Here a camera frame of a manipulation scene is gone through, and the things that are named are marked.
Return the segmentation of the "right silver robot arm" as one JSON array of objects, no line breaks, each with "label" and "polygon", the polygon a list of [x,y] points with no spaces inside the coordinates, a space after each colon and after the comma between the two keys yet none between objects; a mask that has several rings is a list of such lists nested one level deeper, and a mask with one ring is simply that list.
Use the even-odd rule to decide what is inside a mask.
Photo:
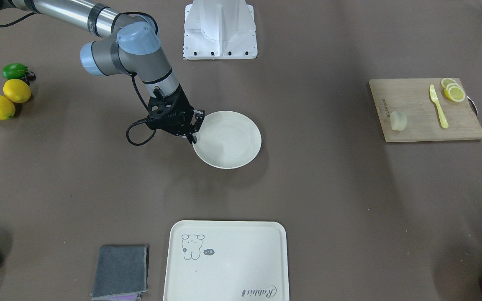
[{"label": "right silver robot arm", "polygon": [[139,77],[150,93],[147,116],[134,122],[197,142],[205,113],[190,105],[159,40],[159,27],[143,12],[118,12],[90,0],[0,0],[0,11],[17,8],[46,15],[100,38],[82,46],[80,61],[94,76]]}]

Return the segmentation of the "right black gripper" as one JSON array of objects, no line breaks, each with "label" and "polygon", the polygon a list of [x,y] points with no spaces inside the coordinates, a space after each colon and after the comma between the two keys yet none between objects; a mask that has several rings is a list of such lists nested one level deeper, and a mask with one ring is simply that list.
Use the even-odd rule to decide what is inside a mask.
[{"label": "right black gripper", "polygon": [[146,125],[151,130],[163,130],[175,136],[186,136],[191,145],[197,143],[195,134],[205,118],[204,110],[195,110],[185,92],[178,86],[167,97],[159,95],[159,88],[153,90],[149,99],[149,116]]}]

